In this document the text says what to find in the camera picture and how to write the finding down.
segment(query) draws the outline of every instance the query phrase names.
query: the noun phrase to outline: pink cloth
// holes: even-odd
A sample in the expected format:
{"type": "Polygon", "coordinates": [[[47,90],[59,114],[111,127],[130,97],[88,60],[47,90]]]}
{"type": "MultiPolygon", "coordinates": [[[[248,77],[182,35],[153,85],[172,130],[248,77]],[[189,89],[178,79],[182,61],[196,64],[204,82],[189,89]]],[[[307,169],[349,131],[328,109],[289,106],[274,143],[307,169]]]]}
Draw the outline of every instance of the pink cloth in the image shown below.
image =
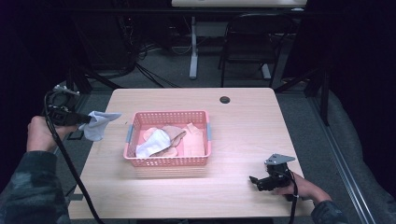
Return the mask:
{"type": "Polygon", "coordinates": [[[186,128],[186,135],[183,137],[184,156],[204,156],[204,134],[201,130],[189,123],[186,128]]]}

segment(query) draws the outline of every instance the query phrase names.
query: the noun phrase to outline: camouflage sleeve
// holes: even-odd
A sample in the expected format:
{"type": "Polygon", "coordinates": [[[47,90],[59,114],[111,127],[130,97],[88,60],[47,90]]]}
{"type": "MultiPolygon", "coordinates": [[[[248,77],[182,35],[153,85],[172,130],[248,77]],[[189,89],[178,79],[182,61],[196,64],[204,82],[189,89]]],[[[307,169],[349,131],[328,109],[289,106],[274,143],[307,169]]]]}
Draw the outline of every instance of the camouflage sleeve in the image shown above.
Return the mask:
{"type": "Polygon", "coordinates": [[[347,224],[348,220],[338,206],[331,201],[324,201],[315,206],[311,214],[315,224],[347,224]]]}
{"type": "Polygon", "coordinates": [[[70,223],[61,183],[56,176],[57,157],[45,151],[23,155],[0,195],[0,224],[70,223]]]}

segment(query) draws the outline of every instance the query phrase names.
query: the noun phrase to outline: pink plastic basket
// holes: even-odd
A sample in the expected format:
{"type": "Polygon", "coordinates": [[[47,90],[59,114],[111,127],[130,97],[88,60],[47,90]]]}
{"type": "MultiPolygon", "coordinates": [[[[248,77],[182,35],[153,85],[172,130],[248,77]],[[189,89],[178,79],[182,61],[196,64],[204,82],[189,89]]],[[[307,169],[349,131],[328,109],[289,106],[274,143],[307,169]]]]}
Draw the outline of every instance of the pink plastic basket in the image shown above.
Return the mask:
{"type": "Polygon", "coordinates": [[[165,112],[138,112],[134,114],[132,124],[126,137],[123,157],[133,166],[183,166],[205,165],[211,152],[211,137],[209,116],[205,111],[165,111],[165,112]],[[150,128],[161,128],[164,125],[186,127],[192,123],[204,133],[204,156],[183,156],[182,144],[177,147],[176,157],[149,157],[137,158],[136,146],[144,142],[143,133],[150,128]]]}

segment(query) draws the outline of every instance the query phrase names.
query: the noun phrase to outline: hand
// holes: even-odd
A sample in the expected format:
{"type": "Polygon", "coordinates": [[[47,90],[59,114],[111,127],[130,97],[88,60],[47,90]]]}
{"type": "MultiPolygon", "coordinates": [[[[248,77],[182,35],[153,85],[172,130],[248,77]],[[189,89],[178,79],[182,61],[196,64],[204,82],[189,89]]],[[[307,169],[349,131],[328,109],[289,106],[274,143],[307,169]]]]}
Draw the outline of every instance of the hand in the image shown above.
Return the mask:
{"type": "MultiPolygon", "coordinates": [[[[77,126],[55,127],[56,133],[61,140],[64,139],[68,133],[74,132],[77,128],[77,126]]],[[[56,148],[56,143],[53,140],[44,117],[33,117],[32,121],[27,126],[27,130],[26,151],[52,151],[56,148]]]]}
{"type": "MultiPolygon", "coordinates": [[[[328,193],[326,193],[323,189],[316,186],[315,184],[309,182],[308,180],[302,178],[300,175],[294,174],[294,180],[298,187],[298,194],[300,197],[309,198],[314,201],[315,204],[318,204],[323,201],[331,201],[332,198],[328,193]]],[[[294,193],[294,184],[291,182],[285,188],[279,188],[274,190],[275,194],[293,194],[294,193]]]]}

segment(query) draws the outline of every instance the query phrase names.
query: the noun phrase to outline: black curtain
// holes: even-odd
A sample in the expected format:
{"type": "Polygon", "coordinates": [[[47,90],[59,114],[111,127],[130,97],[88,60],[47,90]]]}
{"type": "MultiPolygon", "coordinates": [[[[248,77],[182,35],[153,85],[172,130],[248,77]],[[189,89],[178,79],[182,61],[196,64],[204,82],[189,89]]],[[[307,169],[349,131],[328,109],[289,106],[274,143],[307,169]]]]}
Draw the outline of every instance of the black curtain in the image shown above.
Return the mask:
{"type": "Polygon", "coordinates": [[[72,61],[89,64],[73,24],[67,18],[49,18],[35,1],[2,1],[0,27],[3,190],[26,151],[27,125],[41,114],[46,92],[66,80],[72,61]],[[64,32],[68,37],[61,40],[64,32]]]}
{"type": "Polygon", "coordinates": [[[361,140],[363,160],[396,198],[396,17],[392,1],[313,1],[306,11],[342,12],[304,20],[284,77],[324,66],[361,140]]]}

